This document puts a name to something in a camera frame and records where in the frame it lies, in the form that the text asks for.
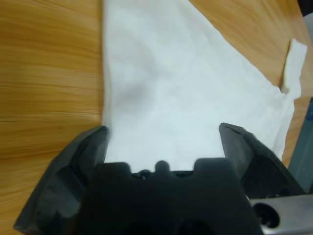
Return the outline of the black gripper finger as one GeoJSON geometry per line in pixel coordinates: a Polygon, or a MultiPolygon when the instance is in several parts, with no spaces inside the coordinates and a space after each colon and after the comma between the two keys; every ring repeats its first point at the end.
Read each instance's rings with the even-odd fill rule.
{"type": "Polygon", "coordinates": [[[219,133],[225,158],[230,162],[248,198],[305,194],[274,152],[254,134],[228,123],[220,124],[219,133]]]}
{"type": "Polygon", "coordinates": [[[79,134],[49,164],[13,228],[21,233],[66,233],[83,200],[91,173],[105,161],[109,129],[79,134]]]}

